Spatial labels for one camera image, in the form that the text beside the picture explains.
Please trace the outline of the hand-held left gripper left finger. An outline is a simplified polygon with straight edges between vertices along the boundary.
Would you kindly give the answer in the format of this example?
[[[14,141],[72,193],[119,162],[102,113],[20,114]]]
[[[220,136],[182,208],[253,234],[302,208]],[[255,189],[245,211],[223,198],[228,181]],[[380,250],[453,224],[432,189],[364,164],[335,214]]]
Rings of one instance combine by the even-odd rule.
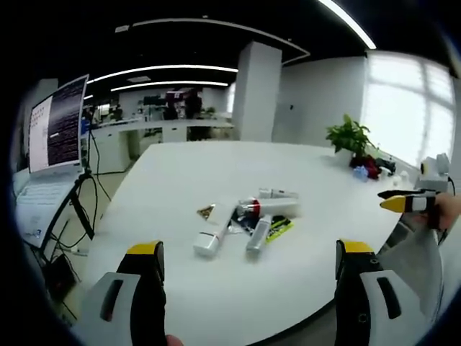
[[[83,345],[166,345],[164,246],[136,244],[87,292],[76,322]]]

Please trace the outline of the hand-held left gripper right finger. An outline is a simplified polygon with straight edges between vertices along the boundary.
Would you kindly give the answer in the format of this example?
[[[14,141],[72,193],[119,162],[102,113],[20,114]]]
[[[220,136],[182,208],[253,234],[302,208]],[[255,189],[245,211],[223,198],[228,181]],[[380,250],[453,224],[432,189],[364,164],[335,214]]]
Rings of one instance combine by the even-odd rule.
[[[429,320],[420,299],[361,241],[336,241],[336,345],[416,345]]]

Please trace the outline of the person's right hand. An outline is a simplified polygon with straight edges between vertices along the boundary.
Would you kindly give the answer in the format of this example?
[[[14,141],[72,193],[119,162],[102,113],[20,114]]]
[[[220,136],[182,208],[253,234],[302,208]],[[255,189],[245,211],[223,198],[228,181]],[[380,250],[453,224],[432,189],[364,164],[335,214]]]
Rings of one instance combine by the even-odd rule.
[[[439,223],[429,228],[440,231],[452,228],[460,215],[460,196],[439,193],[435,196],[435,206],[438,206],[440,211]]]

